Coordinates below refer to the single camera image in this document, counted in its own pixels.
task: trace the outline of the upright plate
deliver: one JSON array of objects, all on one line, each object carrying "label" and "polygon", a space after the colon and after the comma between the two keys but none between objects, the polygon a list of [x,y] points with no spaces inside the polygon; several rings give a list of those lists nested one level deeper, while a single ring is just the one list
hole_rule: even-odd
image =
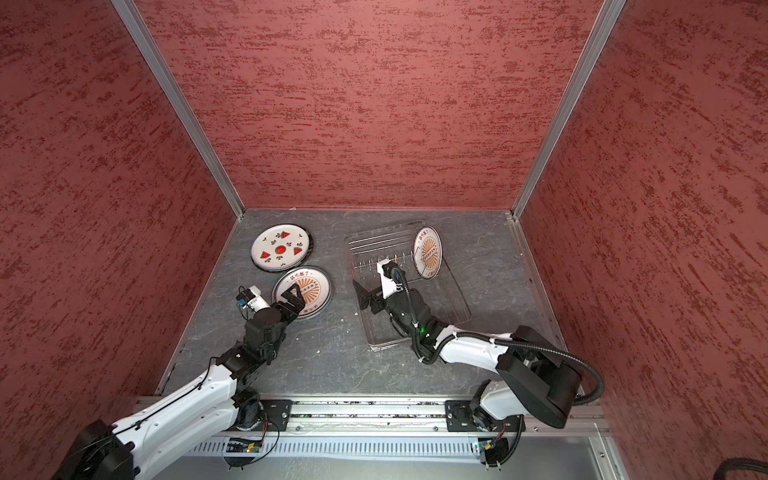
[{"label": "upright plate", "polygon": [[413,263],[416,271],[427,280],[434,278],[442,262],[440,237],[432,227],[424,227],[416,234],[413,242]]},{"label": "upright plate", "polygon": [[253,263],[267,272],[282,272],[302,263],[312,250],[309,232],[297,225],[276,225],[256,238],[250,248]]},{"label": "upright plate", "polygon": [[272,302],[281,300],[283,292],[294,283],[299,284],[306,306],[296,318],[311,318],[323,310],[331,301],[333,285],[327,273],[316,266],[299,266],[283,275],[272,290]]}]

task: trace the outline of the textured red wall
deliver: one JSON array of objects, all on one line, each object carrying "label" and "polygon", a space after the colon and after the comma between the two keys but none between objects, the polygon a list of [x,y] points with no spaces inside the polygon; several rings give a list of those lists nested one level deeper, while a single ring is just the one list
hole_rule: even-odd
[{"label": "textured red wall", "polygon": [[630,0],[524,213],[633,480],[768,459],[766,20]]},{"label": "textured red wall", "polygon": [[154,392],[234,218],[108,0],[0,37],[0,478],[47,478]]},{"label": "textured red wall", "polygon": [[512,206],[601,0],[137,0],[247,207]]}]

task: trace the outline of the plate with sunburst pattern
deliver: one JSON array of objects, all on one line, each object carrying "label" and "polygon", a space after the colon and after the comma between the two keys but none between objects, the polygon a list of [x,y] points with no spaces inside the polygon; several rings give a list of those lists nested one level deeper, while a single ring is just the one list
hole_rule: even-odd
[{"label": "plate with sunburst pattern", "polygon": [[424,227],[416,234],[413,243],[413,263],[419,275],[427,280],[434,278],[442,263],[440,237],[432,227]]},{"label": "plate with sunburst pattern", "polygon": [[274,290],[272,290],[272,301],[283,300],[283,292],[288,290],[294,283],[299,285],[301,296],[304,297],[306,306],[299,313],[297,320],[311,318],[322,309],[324,309],[331,300],[333,285],[327,273],[316,266],[299,266],[290,270],[281,278]]}]

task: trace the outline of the marbled gray surface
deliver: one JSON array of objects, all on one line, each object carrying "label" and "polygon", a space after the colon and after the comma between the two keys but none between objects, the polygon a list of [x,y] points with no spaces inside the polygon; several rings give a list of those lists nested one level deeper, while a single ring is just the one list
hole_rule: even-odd
[{"label": "marbled gray surface", "polygon": [[343,239],[350,233],[424,220],[437,229],[443,256],[464,293],[472,320],[462,328],[512,332],[530,325],[546,336],[520,254],[502,212],[250,210],[237,227],[199,315],[164,390],[181,387],[206,369],[207,361],[244,334],[235,304],[237,287],[256,285],[267,301],[282,273],[266,273],[250,259],[250,247],[266,228],[295,223],[315,241],[306,265],[323,268],[334,287],[332,303],[318,316],[293,322],[277,360],[264,366],[254,387],[269,394],[473,393],[495,374],[463,364],[419,363],[406,344],[373,352],[359,321]]}]

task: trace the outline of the wire dish rack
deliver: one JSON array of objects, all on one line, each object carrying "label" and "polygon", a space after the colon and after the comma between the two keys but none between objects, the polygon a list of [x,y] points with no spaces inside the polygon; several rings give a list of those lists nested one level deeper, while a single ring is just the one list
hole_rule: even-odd
[{"label": "wire dish rack", "polygon": [[[432,315],[443,322],[460,325],[469,321],[472,314],[445,258],[438,274],[430,280],[419,275],[413,262],[413,243],[416,234],[424,227],[426,223],[417,220],[347,235],[344,242],[352,278],[368,291],[373,290],[381,286],[376,262],[385,258],[394,260],[406,273],[408,285],[422,294]],[[386,349],[408,340],[392,328],[386,310],[373,315],[370,309],[365,309],[359,311],[359,315],[372,350]]]}]

